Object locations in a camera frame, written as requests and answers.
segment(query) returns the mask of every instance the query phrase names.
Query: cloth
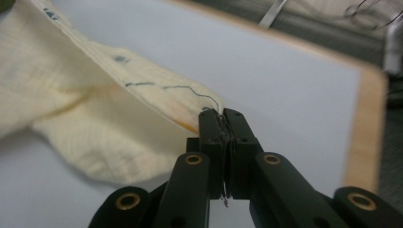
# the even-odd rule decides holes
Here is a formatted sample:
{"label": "cloth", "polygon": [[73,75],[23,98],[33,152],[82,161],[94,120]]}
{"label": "cloth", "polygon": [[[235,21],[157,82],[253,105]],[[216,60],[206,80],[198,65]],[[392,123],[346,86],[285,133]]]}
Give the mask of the cloth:
{"label": "cloth", "polygon": [[170,171],[199,113],[222,112],[205,86],[90,41],[47,0],[16,1],[2,17],[0,137],[29,127],[94,179],[128,184]]}

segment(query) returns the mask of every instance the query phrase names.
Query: mounting hole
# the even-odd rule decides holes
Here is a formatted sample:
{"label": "mounting hole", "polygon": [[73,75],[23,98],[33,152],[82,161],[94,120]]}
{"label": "mounting hole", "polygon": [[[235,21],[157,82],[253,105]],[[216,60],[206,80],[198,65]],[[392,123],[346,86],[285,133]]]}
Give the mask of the mounting hole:
{"label": "mounting hole", "polygon": [[281,160],[276,155],[265,155],[264,161],[269,164],[279,164]]}
{"label": "mounting hole", "polygon": [[172,228],[182,228],[186,225],[186,218],[184,217],[174,217],[171,219]]}
{"label": "mounting hole", "polygon": [[325,218],[314,218],[314,225],[319,228],[329,228],[330,224]]}
{"label": "mounting hole", "polygon": [[189,155],[186,157],[185,161],[188,164],[198,164],[202,162],[202,157],[199,155]]}
{"label": "mounting hole", "polygon": [[347,199],[356,207],[365,211],[376,210],[376,203],[367,196],[360,193],[350,193],[347,195]]}
{"label": "mounting hole", "polygon": [[136,193],[125,193],[116,199],[115,206],[119,210],[126,211],[137,206],[140,202],[140,196]]}

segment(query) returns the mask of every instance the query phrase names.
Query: white table surface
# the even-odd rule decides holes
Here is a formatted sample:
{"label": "white table surface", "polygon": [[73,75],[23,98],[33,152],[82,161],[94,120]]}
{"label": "white table surface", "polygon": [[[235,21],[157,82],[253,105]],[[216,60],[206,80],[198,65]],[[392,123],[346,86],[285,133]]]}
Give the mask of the white table surface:
{"label": "white table surface", "polygon": [[[54,4],[90,39],[209,86],[245,115],[266,151],[288,158],[316,190],[332,196],[342,185],[357,69],[172,2]],[[167,177],[136,185],[152,190]],[[86,227],[121,187],[84,177],[29,131],[0,141],[0,180],[0,227]],[[227,209],[212,201],[210,211],[210,227],[252,226],[247,202]]]}

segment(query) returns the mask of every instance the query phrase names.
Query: dark thread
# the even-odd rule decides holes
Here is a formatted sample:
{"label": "dark thread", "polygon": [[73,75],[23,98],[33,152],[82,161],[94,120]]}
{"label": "dark thread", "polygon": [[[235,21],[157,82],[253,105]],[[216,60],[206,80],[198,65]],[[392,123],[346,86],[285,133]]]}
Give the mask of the dark thread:
{"label": "dark thread", "polygon": [[47,14],[47,16],[48,16],[50,19],[52,19],[53,21],[59,20],[59,17],[56,16],[56,15],[54,14],[54,12],[50,11],[48,8],[44,8],[44,12],[45,12],[45,13]]}
{"label": "dark thread", "polygon": [[198,97],[205,97],[205,98],[211,99],[216,104],[217,111],[220,110],[219,109],[219,107],[220,107],[219,103],[216,100],[214,100],[214,98],[212,98],[211,96],[208,96],[208,95],[203,95],[203,94],[197,93],[191,86],[187,86],[187,85],[169,85],[169,86],[164,86],[163,87],[163,89],[169,89],[169,88],[188,88]]}
{"label": "dark thread", "polygon": [[126,86],[126,87],[129,87],[129,86],[147,86],[147,85],[153,86],[153,85],[155,85],[155,84],[154,84],[154,83],[150,83],[150,82],[146,82],[146,83],[137,83],[137,84],[128,83],[128,84],[126,84],[125,86]]}
{"label": "dark thread", "polygon": [[115,56],[113,59],[114,59],[116,62],[124,63],[124,64],[127,64],[127,63],[130,61],[130,59],[128,59],[128,58],[126,58],[126,57],[124,57],[124,56],[120,56],[120,55]]}

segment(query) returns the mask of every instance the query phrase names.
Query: knit fabric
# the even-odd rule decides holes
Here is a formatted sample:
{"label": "knit fabric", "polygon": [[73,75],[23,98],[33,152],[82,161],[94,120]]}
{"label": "knit fabric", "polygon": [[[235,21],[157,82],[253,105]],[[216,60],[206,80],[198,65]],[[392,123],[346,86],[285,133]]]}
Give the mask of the knit fabric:
{"label": "knit fabric", "polygon": [[0,137],[30,127],[97,180],[169,171],[199,113],[223,109],[205,86],[88,40],[47,0],[16,1],[0,21],[0,50]]}

